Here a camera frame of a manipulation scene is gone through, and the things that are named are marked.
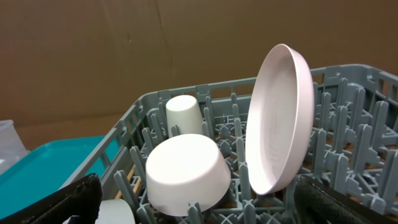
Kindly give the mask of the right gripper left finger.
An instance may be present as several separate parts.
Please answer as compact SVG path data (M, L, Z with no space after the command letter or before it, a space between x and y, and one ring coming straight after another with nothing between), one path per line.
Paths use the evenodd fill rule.
M103 191L97 174L88 174L36 203L1 219L1 224L90 223L99 216Z

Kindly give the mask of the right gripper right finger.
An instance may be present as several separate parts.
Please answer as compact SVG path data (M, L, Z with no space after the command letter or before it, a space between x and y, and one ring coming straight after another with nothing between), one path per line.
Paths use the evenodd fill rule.
M294 204L299 223L397 224L307 175L295 179Z

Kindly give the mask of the white bowl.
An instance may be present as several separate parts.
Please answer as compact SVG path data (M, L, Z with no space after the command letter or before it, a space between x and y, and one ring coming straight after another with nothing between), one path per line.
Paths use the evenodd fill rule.
M123 199L102 200L101 203L84 203L84 212L93 212L94 224L135 224L130 206Z

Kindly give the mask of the wooden chopstick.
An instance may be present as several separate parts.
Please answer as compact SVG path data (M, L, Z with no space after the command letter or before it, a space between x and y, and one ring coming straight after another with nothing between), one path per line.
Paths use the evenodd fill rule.
M116 185L118 186L119 190L115 196L115 199L121 199L124 196L129 197L132 191L132 181L134 177L134 168L133 166L131 170L126 174L123 170L118 170L115 175L114 179Z
M136 177L133 181L133 191L134 193L139 196L141 194L142 191L142 180L140 177Z

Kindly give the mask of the pink plate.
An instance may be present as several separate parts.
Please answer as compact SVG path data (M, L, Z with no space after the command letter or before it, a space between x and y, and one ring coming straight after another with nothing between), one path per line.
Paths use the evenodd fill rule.
M255 193L276 192L293 180L307 152L314 110L306 60L288 45L276 45L261 65L248 112L245 158Z

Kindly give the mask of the pink small bowl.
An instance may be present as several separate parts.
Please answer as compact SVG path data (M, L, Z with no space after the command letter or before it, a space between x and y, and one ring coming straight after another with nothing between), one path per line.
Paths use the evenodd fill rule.
M204 135L172 137L156 146L146 161L148 200L166 215L187 216L191 202L208 210L224 197L230 182L222 153Z

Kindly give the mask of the cream cup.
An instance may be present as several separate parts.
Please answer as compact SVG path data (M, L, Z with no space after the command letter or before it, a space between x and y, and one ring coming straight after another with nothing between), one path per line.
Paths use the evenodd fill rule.
M180 134L202 134L203 117L198 101L190 95L171 98L165 106L169 137L173 137L171 128L177 125Z

